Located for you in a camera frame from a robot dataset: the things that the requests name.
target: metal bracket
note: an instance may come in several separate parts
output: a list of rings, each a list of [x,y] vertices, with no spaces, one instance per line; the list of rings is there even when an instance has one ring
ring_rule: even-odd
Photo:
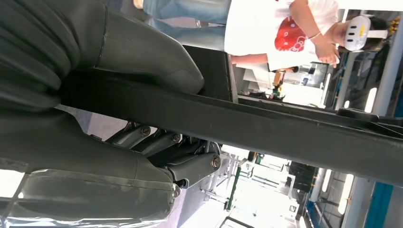
[[[191,155],[169,163],[167,169],[175,181],[185,180],[182,188],[187,189],[208,175],[217,171],[221,166],[221,158],[215,153]]]
[[[122,129],[107,139],[106,142],[131,149],[156,131],[156,128],[149,126],[138,126],[126,131]]]
[[[167,132],[145,141],[144,144],[142,143],[134,147],[133,150],[142,153],[146,157],[150,157],[181,141],[181,134]]]

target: blue panel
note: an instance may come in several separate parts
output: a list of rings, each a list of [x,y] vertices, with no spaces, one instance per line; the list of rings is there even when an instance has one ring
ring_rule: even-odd
[[[375,184],[364,228],[384,227],[392,192],[392,185],[379,182]]]

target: green pole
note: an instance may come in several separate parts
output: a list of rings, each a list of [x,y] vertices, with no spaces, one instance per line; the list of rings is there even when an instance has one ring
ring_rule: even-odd
[[[238,179],[240,176],[240,170],[241,170],[241,167],[238,167],[237,173],[235,174],[234,185],[232,186],[231,196],[230,196],[230,199],[228,200],[228,205],[226,208],[226,210],[228,210],[228,211],[231,210],[232,203],[234,201],[234,194],[235,194],[235,190],[237,189],[237,183],[238,183]]]

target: bracelet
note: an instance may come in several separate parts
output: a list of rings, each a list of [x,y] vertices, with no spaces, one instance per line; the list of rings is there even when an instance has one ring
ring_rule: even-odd
[[[315,39],[316,37],[320,36],[321,34],[322,34],[322,33],[321,33],[321,32],[319,32],[318,34],[316,34],[316,35],[314,35],[313,37],[308,38],[308,39],[313,40],[313,39]]]

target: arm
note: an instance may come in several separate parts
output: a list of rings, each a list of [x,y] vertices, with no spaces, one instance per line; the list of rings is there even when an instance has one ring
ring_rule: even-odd
[[[248,64],[248,63],[267,63],[266,54],[247,55],[247,56],[232,56],[233,64]]]
[[[290,14],[295,23],[302,29],[305,35],[314,43],[315,52],[320,61],[323,63],[337,65],[337,57],[340,58],[335,46],[321,34],[311,9],[308,5],[308,0],[294,0],[290,7]]]
[[[304,31],[308,38],[314,37],[320,33],[311,9],[309,8],[308,0],[295,0],[291,3],[289,10],[296,24]],[[323,38],[323,35],[317,36],[312,42],[316,43]]]

